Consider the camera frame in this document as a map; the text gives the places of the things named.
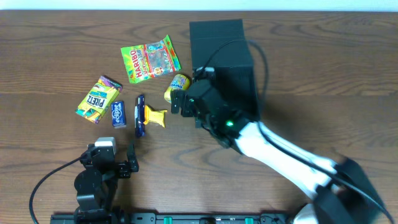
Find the black open gift box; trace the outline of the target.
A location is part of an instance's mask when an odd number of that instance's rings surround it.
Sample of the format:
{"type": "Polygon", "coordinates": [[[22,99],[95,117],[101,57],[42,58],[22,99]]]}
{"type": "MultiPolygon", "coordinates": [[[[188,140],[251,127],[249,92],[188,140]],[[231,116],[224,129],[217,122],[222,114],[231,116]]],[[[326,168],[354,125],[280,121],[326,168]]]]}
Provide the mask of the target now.
{"type": "Polygon", "coordinates": [[[254,87],[254,60],[245,42],[241,19],[190,22],[194,70],[208,63],[214,85],[233,107],[259,117],[254,87]]]}

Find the Haribo gummy candy bag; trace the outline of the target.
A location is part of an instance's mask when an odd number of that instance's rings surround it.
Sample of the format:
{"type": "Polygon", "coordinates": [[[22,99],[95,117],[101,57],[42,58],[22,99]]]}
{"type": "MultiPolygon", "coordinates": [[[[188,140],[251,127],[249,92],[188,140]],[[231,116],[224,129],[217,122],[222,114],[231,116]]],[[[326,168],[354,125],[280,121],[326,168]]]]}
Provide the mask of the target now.
{"type": "Polygon", "coordinates": [[[158,42],[122,47],[121,54],[132,84],[181,70],[169,35],[158,42]]]}

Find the yellow Mentos gum bottle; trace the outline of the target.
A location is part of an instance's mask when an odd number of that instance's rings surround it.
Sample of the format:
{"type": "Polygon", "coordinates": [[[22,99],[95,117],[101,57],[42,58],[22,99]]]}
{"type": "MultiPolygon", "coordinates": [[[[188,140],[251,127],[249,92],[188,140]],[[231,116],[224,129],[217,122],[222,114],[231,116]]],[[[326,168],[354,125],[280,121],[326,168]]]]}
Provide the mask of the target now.
{"type": "Polygon", "coordinates": [[[171,103],[171,92],[174,90],[187,90],[190,86],[190,79],[182,74],[176,74],[173,80],[171,81],[169,87],[166,89],[164,93],[164,99],[171,103]]]}

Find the yellow candy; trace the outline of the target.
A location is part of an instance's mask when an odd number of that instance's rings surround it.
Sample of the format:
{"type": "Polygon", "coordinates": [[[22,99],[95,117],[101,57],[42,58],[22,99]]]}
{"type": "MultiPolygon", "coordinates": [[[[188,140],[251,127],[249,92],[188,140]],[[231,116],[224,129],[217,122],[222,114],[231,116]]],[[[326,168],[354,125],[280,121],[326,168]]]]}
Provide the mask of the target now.
{"type": "Polygon", "coordinates": [[[167,110],[154,111],[150,106],[145,105],[144,107],[144,124],[156,123],[165,127],[165,114],[167,110]]]}

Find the blue Eclipse mint tin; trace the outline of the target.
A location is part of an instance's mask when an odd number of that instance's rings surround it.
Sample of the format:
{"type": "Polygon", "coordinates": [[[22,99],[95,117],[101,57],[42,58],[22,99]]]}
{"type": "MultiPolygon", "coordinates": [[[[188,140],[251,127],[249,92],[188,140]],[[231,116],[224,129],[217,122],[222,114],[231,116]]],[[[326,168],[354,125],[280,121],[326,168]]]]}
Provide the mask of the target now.
{"type": "Polygon", "coordinates": [[[115,101],[111,103],[112,125],[114,128],[126,127],[126,114],[123,101],[115,101]]]}

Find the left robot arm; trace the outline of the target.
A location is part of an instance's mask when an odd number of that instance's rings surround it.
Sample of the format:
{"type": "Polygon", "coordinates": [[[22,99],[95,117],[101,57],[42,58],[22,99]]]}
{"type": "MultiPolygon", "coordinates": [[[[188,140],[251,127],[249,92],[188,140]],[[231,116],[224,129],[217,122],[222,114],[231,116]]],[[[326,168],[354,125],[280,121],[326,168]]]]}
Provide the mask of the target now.
{"type": "Polygon", "coordinates": [[[116,162],[112,146],[89,144],[81,155],[80,162],[85,170],[74,181],[79,207],[75,210],[73,221],[77,224],[114,223],[127,224],[130,215],[119,206],[113,206],[118,189],[118,180],[128,179],[139,171],[135,148],[130,144],[127,159],[116,162]]]}

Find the dark blue candy bar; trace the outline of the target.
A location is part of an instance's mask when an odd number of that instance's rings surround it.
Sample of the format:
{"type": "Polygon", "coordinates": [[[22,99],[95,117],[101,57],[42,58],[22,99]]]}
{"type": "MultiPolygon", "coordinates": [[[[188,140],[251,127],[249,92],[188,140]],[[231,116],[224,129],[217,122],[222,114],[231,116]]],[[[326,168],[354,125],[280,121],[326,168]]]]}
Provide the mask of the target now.
{"type": "Polygon", "coordinates": [[[134,126],[136,138],[141,138],[145,135],[145,103],[144,95],[139,95],[136,98],[136,106],[134,112],[134,126]]]}

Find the Pretz snack box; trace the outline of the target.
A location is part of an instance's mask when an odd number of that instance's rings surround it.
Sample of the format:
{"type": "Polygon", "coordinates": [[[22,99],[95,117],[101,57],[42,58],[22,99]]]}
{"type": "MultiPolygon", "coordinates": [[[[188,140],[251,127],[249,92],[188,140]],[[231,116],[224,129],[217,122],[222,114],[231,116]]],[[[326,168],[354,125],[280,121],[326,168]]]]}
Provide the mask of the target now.
{"type": "Polygon", "coordinates": [[[98,124],[111,103],[120,94],[122,88],[123,86],[120,83],[106,76],[100,76],[77,106],[75,113],[94,124],[98,124]]]}

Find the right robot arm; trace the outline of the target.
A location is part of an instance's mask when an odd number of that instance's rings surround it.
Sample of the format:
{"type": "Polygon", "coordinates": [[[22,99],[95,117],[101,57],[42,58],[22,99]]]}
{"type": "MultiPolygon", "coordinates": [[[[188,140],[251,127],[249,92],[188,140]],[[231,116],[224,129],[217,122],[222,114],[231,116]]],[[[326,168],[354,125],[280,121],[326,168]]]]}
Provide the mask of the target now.
{"type": "Polygon", "coordinates": [[[228,102],[209,80],[173,90],[170,97],[173,114],[196,118],[223,147],[271,167],[311,200],[291,223],[373,223],[381,213],[394,220],[355,161],[338,164],[288,142],[228,102]]]}

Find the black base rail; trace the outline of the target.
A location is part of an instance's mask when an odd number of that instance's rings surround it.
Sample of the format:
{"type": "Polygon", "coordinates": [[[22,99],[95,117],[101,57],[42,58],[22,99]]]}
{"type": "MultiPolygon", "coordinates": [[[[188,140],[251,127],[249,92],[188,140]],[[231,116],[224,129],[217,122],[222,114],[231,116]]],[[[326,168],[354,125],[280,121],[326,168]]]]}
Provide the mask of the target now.
{"type": "Polygon", "coordinates": [[[83,219],[81,215],[52,215],[50,224],[74,223],[120,223],[120,224],[277,224],[289,223],[289,217],[283,213],[263,213],[260,215],[159,215],[155,213],[130,213],[111,215],[100,220],[83,219]]]}

